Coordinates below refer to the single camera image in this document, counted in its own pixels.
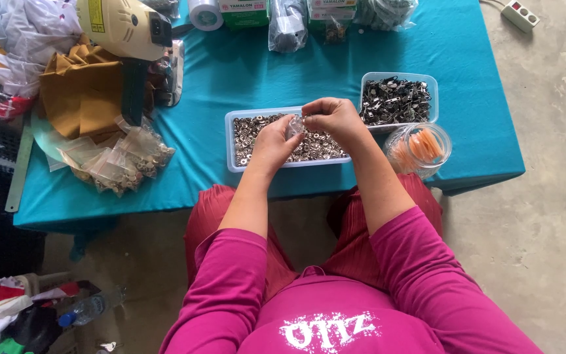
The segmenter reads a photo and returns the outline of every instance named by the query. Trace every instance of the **teal tablecloth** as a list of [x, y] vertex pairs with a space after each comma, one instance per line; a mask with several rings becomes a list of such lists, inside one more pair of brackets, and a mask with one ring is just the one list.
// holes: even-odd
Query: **teal tablecloth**
[[[186, 0], [181, 6], [186, 17]], [[323, 96], [359, 100], [370, 71], [413, 72], [436, 78], [442, 125], [453, 153], [430, 186], [454, 195], [525, 172], [506, 97], [477, 0], [421, 1], [417, 24], [402, 32], [349, 29], [347, 42], [281, 54], [267, 49], [268, 28], [192, 30], [184, 36], [184, 91], [178, 105], [160, 108], [155, 122], [177, 149], [165, 171], [121, 199], [98, 194], [68, 169], [50, 173], [34, 145], [14, 225], [80, 232], [110, 226], [115, 215], [188, 208], [214, 183], [236, 185], [226, 168], [224, 115], [236, 109], [303, 105]], [[349, 189], [352, 164], [282, 169], [272, 198]]]

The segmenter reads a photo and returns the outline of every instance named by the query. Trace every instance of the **woman's left hand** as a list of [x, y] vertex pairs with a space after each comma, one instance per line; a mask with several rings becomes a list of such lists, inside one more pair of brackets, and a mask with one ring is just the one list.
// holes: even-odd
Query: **woman's left hand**
[[285, 130], [294, 115], [286, 115], [276, 122], [266, 125], [256, 137], [255, 148], [246, 172], [262, 174], [272, 179], [277, 170], [285, 163], [292, 151], [303, 141], [303, 133], [285, 140]]

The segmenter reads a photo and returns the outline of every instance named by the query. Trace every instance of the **roll of tape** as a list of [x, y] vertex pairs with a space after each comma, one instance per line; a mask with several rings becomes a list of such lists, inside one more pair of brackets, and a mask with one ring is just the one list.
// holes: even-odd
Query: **roll of tape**
[[202, 31], [215, 31], [224, 23], [217, 0], [187, 0], [189, 19]]

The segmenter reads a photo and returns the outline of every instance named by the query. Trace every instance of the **brown fabric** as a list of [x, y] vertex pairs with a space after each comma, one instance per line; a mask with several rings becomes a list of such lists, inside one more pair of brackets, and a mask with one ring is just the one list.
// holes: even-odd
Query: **brown fabric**
[[122, 63], [90, 45], [86, 35], [68, 55], [54, 53], [39, 80], [45, 113], [63, 136], [101, 142], [119, 130], [114, 119], [122, 113]]

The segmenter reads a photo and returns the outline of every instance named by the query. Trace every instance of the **metal ruler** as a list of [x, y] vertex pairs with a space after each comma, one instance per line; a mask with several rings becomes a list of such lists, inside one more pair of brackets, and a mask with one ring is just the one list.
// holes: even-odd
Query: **metal ruler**
[[32, 152], [32, 143], [34, 143], [34, 134], [32, 134], [32, 129], [29, 125], [30, 115], [28, 113], [23, 116], [21, 143], [19, 144], [19, 152], [16, 155], [16, 165], [12, 175], [12, 182], [10, 183], [10, 190], [8, 191], [8, 200], [6, 200], [6, 212], [10, 213], [19, 211], [25, 175], [28, 172], [29, 155]]

